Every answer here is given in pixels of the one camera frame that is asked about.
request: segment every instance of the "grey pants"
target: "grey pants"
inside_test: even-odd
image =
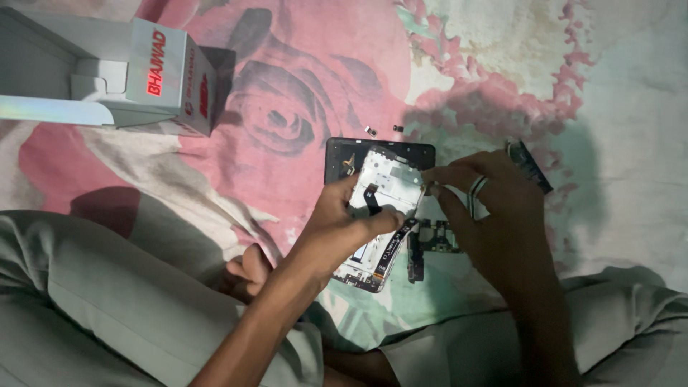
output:
[[[588,281],[567,294],[588,384],[683,386],[688,297]],[[97,224],[0,212],[0,386],[185,386],[244,306]],[[382,348],[402,386],[517,380],[509,313],[457,318]],[[319,386],[320,336],[297,324],[261,385]]]

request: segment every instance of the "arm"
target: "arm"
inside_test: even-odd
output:
[[[529,386],[579,386],[568,305],[554,278],[533,293],[506,295]]]
[[[282,339],[334,270],[376,236],[401,227],[403,215],[387,210],[371,218],[351,219],[345,206],[357,178],[351,176],[323,189],[289,255],[270,274],[237,327],[190,386],[256,386]]]
[[[468,192],[488,178],[478,198],[490,216],[474,220],[443,185]],[[480,152],[425,172],[473,266],[504,297],[521,344],[524,385],[579,386],[569,311],[545,237],[544,197],[503,151]]]

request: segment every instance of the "left hand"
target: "left hand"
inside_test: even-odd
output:
[[[246,305],[258,295],[272,273],[272,265],[257,243],[247,247],[243,256],[227,262],[225,268],[218,291]]]
[[[282,264],[295,264],[327,286],[331,274],[351,254],[375,237],[398,230],[404,214],[383,209],[375,216],[353,219],[346,211],[358,174],[323,188],[308,223]]]

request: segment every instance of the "red logo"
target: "red logo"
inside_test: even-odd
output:
[[[151,48],[151,68],[148,71],[148,88],[150,95],[160,96],[162,93],[162,59],[165,57],[165,35],[153,30],[153,47]]]
[[[203,73],[203,80],[201,81],[200,88],[200,101],[198,108],[204,118],[208,118],[208,78],[205,73]]]

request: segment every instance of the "wrist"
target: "wrist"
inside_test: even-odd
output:
[[[319,292],[327,286],[330,276],[336,270],[336,268],[332,270],[323,268],[318,264],[316,258],[299,253],[288,254],[279,263],[279,266],[284,266],[285,270],[289,271],[294,277],[299,278],[304,284],[317,286]]]

